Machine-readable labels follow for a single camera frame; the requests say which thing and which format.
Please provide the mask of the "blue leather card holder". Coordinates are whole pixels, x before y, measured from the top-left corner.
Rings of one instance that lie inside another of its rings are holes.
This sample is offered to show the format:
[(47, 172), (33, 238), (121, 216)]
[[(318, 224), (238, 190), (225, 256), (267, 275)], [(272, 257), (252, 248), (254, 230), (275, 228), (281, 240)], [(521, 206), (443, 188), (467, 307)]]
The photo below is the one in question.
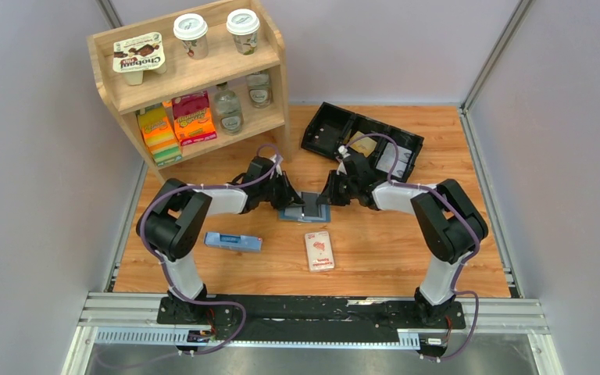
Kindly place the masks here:
[(329, 223), (331, 221), (330, 206), (319, 205), (319, 193), (301, 191), (304, 204), (292, 204), (278, 211), (278, 219), (298, 223)]

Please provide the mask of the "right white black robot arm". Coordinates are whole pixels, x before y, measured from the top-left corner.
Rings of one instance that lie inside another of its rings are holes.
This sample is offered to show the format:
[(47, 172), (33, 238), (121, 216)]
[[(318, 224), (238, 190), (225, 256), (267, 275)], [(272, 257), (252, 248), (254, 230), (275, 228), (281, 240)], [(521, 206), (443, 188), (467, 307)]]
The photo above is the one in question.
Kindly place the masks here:
[(434, 327), (445, 318), (445, 304), (456, 296), (455, 284), (467, 261), (489, 233), (486, 221), (461, 185), (453, 179), (433, 185), (383, 180), (364, 156), (347, 154), (331, 170), (317, 201), (347, 206), (352, 200), (375, 211), (396, 211), (416, 217), (431, 258), (416, 289), (416, 320)]

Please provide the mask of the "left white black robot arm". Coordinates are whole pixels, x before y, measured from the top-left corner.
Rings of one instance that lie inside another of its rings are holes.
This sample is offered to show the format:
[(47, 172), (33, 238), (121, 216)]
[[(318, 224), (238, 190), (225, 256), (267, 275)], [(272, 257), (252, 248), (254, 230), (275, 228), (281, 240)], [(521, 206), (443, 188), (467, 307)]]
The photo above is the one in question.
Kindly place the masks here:
[(225, 184), (187, 184), (170, 178), (138, 220), (137, 235), (159, 260), (168, 292), (180, 300), (177, 313), (187, 323), (200, 323), (208, 312), (206, 286), (192, 254), (205, 219), (246, 214), (262, 202), (277, 210), (305, 204), (280, 161), (256, 156), (245, 172)]

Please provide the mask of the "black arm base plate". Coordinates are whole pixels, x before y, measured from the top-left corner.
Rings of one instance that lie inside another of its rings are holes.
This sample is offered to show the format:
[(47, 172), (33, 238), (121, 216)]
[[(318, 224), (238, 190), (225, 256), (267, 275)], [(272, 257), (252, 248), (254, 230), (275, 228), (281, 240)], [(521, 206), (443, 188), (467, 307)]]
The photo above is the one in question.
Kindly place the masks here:
[(208, 295), (207, 306), (162, 298), (157, 323), (207, 324), (216, 338), (239, 341), (390, 343), (400, 329), (461, 330), (460, 303), (430, 322), (413, 300), (298, 295)]

